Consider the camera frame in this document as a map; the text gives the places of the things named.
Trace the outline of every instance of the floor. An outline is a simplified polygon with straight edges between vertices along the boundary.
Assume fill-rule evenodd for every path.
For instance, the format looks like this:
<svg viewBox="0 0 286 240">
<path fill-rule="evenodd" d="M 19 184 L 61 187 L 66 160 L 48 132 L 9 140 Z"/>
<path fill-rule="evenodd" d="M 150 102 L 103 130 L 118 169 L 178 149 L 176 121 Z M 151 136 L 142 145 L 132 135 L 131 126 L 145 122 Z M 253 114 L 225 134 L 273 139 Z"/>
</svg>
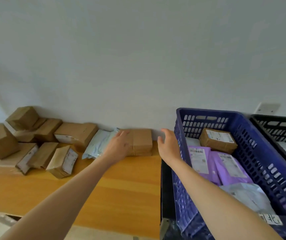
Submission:
<svg viewBox="0 0 286 240">
<path fill-rule="evenodd" d="M 0 237 L 5 231 L 7 231 L 11 224 L 15 223 L 15 221 L 9 219 L 8 224 L 1 223 L 4 221 L 3 216 L 0 216 Z M 81 226 L 72 226 L 69 233 L 67 234 L 65 240 L 152 240 L 149 238 L 141 238 L 141 237 L 133 237 L 125 234 L 101 231 L 96 229 L 91 229 L 87 227 Z"/>
</svg>

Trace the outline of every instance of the hand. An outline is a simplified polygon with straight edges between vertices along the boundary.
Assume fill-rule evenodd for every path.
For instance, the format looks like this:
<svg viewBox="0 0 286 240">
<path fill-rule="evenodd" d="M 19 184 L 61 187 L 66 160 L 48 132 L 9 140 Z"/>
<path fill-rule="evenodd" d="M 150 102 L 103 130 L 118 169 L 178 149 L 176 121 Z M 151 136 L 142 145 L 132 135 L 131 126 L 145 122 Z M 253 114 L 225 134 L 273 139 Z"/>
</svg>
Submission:
<svg viewBox="0 0 286 240">
<path fill-rule="evenodd" d="M 106 146 L 103 157 L 112 164 L 124 159 L 129 150 L 129 144 L 126 142 L 126 136 L 129 131 L 119 131 Z"/>
<path fill-rule="evenodd" d="M 157 139 L 161 158 L 167 164 L 173 160 L 182 159 L 180 147 L 178 146 L 174 132 L 169 129 L 161 129 L 161 131 L 165 133 L 165 142 L 163 142 L 160 136 Z"/>
</svg>

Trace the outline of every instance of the wall outlet plate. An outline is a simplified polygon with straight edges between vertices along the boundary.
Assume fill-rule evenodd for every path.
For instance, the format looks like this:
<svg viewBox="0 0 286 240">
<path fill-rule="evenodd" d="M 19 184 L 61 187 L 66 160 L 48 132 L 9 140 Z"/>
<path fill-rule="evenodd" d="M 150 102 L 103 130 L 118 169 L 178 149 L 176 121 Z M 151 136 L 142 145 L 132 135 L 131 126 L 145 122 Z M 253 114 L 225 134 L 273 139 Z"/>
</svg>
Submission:
<svg viewBox="0 0 286 240">
<path fill-rule="evenodd" d="M 275 115 L 281 104 L 278 103 L 259 103 L 254 111 L 254 114 L 258 115 Z"/>
</svg>

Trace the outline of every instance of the forearm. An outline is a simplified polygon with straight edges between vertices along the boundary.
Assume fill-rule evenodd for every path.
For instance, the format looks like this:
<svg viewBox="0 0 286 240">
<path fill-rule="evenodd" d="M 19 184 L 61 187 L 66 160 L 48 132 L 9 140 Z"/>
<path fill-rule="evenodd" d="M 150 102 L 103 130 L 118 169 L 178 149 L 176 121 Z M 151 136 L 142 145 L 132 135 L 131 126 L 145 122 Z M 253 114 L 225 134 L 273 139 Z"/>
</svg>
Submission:
<svg viewBox="0 0 286 240">
<path fill-rule="evenodd" d="M 110 166 L 109 160 L 98 157 L 26 214 L 0 239 L 64 239 L 85 201 Z"/>
<path fill-rule="evenodd" d="M 183 160 L 171 160 L 169 166 L 180 178 L 215 239 L 281 239 L 257 213 L 200 176 Z"/>
</svg>

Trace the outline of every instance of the person's left hand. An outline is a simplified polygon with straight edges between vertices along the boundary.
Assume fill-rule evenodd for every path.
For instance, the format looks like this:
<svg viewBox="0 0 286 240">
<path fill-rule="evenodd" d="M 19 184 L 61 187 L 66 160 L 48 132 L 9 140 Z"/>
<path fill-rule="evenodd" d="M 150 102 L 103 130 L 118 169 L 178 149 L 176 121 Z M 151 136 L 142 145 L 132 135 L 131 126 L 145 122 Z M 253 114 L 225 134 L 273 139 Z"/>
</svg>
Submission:
<svg viewBox="0 0 286 240">
<path fill-rule="evenodd" d="M 103 157 L 112 164 L 124 159 L 129 150 L 129 144 L 126 142 L 126 136 L 129 131 L 119 131 L 106 146 Z"/>
</svg>

